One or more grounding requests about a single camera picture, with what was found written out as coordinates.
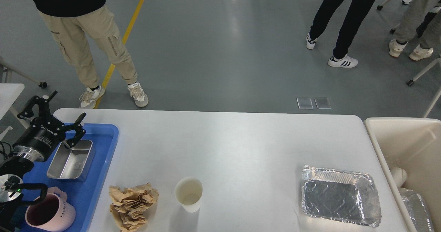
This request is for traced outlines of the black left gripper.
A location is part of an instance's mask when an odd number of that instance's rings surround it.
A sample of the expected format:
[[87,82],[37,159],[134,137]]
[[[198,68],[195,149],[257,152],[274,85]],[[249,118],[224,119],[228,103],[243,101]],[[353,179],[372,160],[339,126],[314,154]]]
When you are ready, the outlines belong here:
[[[17,114],[18,119],[31,120],[31,125],[25,133],[13,144],[13,149],[19,157],[31,162],[44,162],[49,159],[58,144],[65,139],[65,132],[75,131],[72,138],[64,140],[66,148],[72,148],[82,139],[86,131],[81,124],[86,113],[82,113],[73,124],[58,123],[49,107],[49,102],[55,97],[54,91],[49,97],[33,96],[24,109]],[[38,105],[38,116],[34,117],[33,107]]]

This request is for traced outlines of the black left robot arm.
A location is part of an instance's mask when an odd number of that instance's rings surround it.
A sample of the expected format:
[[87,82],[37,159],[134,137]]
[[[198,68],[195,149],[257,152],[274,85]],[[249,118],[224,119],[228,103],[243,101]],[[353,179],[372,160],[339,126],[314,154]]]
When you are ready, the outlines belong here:
[[19,206],[36,205],[48,193],[48,186],[44,183],[23,182],[24,175],[32,170],[34,163],[47,161],[60,143],[68,149],[76,146],[86,133],[81,125],[86,113],[82,113],[70,125],[52,115],[49,103],[56,94],[57,91],[54,91],[47,98],[32,97],[22,112],[17,114],[18,119],[31,119],[31,123],[12,145],[12,152],[1,164],[2,232],[16,230],[11,219]]

